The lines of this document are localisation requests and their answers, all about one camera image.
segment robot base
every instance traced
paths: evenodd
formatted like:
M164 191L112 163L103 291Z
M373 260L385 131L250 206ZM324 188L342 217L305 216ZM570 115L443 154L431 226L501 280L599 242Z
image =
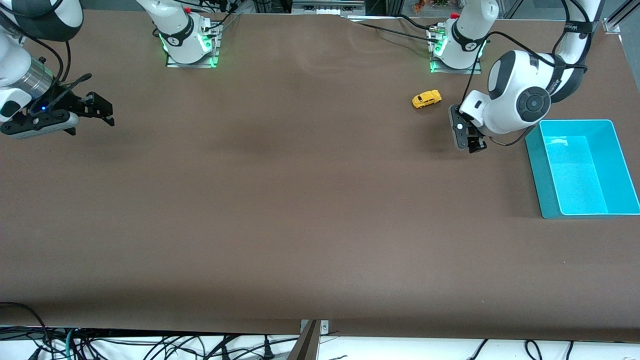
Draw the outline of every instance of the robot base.
M175 61L169 54L166 54L166 66L167 67L185 67L185 68L196 68L196 69L209 69L218 67L218 57L220 56L220 44L222 41L222 24L218 25L216 28L209 30L210 39L206 40L211 42L211 52L207 53L202 59L190 63L179 63Z
M435 56L434 52L438 46L442 46L442 37L445 33L444 23L438 23L438 26L431 26L427 30L427 38L433 38L438 40L439 42L430 42L429 43L429 58L430 58L430 68L431 72L444 72L447 74L471 74L471 69L473 65L467 67L465 69L454 69L445 65L442 60L440 60L437 56ZM480 66L480 60L476 62L476 67L474 68L474 74L480 74L482 72L482 68Z

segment yellow toy car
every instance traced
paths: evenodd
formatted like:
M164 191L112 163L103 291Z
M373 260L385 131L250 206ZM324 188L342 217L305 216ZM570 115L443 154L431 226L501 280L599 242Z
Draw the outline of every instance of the yellow toy car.
M442 101L442 96L438 90L425 91L419 95L416 95L411 100L413 107L416 109L423 108L427 105L437 104Z

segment cyan container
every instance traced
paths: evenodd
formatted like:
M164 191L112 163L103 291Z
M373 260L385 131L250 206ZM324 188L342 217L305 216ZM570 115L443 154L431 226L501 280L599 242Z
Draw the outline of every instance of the cyan container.
M525 141L543 218L640 215L610 120L542 120Z

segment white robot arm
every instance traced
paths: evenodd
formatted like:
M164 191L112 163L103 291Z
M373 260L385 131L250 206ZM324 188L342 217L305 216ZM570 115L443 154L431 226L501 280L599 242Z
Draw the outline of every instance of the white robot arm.
M482 48L484 36L498 18L499 10L495 0L469 1L459 18L438 24L445 28L445 36L434 55L454 69L471 67Z
M137 0L160 32L164 50L176 61L194 63L213 51L209 41L211 20L187 12L173 0Z
M111 103L95 92L76 96L71 84L53 76L44 59L22 48L25 38L68 41L80 30L83 13L78 0L0 1L0 131L13 138L64 130L74 135L78 116L97 117L114 125Z
M173 0L138 2L153 19L174 61L193 63L212 51L208 18ZM25 38L43 46L39 39L69 41L82 23L79 0L0 0L0 132L19 139L59 130L74 135L78 116L97 117L114 126L111 103L95 92L82 98L72 92L91 74L64 83L61 70L54 77L44 61L22 48Z
M451 106L449 118L459 150L485 149L484 136L492 139L521 129L531 130L552 103L578 89L602 4L601 0L570 1L565 3L568 18L564 32L551 54L507 52L491 68L488 95L473 90L461 105Z

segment brown table surface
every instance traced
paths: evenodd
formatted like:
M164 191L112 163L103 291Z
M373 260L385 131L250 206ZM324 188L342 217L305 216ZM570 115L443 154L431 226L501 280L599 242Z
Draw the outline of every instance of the brown table surface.
M76 93L116 126L0 139L2 300L78 327L640 339L640 218L544 220L523 143L458 152L446 113L467 77L430 74L419 40L243 15L217 69L167 69L145 13L85 14L70 78L93 73ZM549 51L562 25L494 29ZM513 48L494 38L483 65ZM619 38L600 30L588 65L548 118L613 120L638 182ZM442 103L411 107L434 88Z

